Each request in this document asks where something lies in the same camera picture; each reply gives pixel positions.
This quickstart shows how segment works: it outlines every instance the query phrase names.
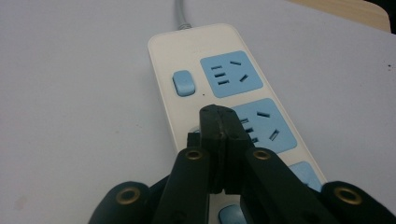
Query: white table surface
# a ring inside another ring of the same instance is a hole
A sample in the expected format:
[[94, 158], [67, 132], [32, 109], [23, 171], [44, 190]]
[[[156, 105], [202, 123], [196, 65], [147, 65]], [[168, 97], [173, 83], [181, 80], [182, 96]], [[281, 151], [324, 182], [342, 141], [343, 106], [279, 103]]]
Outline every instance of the white table surface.
[[[396, 213], [396, 35], [276, 0], [186, 0], [233, 25], [328, 180]], [[87, 223], [173, 165], [147, 43], [174, 2], [0, 1], [0, 223]]]

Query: gray cable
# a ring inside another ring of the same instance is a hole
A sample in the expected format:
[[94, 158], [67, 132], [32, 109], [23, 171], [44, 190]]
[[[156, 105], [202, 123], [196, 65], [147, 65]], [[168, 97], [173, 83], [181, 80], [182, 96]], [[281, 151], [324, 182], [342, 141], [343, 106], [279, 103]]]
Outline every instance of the gray cable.
[[177, 12], [177, 19], [178, 19], [178, 29], [179, 30], [186, 30], [191, 28], [191, 24], [186, 22], [186, 18], [184, 17], [183, 13], [183, 0], [176, 0], [176, 12]]

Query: white power strip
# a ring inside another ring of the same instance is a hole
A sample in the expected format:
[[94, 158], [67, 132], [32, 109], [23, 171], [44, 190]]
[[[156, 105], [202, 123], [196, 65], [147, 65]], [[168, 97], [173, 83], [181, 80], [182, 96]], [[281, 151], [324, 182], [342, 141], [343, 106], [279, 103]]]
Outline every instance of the white power strip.
[[[273, 150], [305, 184], [320, 189], [326, 181], [323, 173], [231, 25], [155, 35], [148, 50], [177, 151], [187, 146], [188, 133], [199, 130], [202, 107], [227, 106], [256, 147]], [[212, 195], [209, 223], [219, 223], [218, 218], [222, 223], [240, 221], [230, 206], [236, 203], [238, 197]]]

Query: blue outlet panel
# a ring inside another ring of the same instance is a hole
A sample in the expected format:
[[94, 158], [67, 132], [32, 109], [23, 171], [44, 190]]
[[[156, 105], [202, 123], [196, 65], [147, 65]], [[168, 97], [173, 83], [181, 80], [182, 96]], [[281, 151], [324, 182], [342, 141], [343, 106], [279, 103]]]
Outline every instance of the blue outlet panel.
[[297, 146], [297, 140], [273, 100], [266, 98], [233, 107], [255, 147], [280, 153]]
[[203, 58], [201, 66], [218, 98], [257, 90], [263, 86], [250, 59], [241, 50]]
[[289, 168], [294, 172], [295, 175], [297, 175], [301, 182], [305, 183], [309, 188], [320, 192], [320, 181], [315, 174], [314, 169], [312, 169], [311, 165], [308, 162], [301, 161], [299, 163], [291, 165]]

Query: power switch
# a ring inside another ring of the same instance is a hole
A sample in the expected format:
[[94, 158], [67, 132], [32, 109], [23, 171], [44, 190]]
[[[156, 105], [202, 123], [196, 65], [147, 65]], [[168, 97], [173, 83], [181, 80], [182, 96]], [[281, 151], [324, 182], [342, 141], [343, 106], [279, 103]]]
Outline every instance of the power switch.
[[195, 84], [189, 71], [182, 70], [175, 72], [173, 81], [177, 95], [184, 97], [195, 93]]

